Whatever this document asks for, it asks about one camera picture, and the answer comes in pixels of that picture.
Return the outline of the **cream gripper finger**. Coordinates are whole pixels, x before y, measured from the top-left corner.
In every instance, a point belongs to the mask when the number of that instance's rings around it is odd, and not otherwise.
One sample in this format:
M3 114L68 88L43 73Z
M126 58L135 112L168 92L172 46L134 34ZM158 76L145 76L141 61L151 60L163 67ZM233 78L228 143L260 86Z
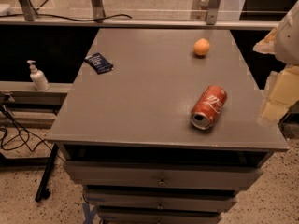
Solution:
M253 50L261 54L274 54L277 29L274 27L264 39L254 45Z
M286 66L280 72L272 71L265 83L260 117L278 123L298 101L299 67Z

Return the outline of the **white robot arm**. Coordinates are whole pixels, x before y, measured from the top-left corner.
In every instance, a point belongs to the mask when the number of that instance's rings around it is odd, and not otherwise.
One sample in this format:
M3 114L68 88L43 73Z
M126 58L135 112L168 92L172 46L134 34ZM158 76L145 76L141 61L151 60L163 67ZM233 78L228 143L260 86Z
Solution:
M286 64L267 78L260 111L262 119L279 123L299 101L299 1L253 50Z

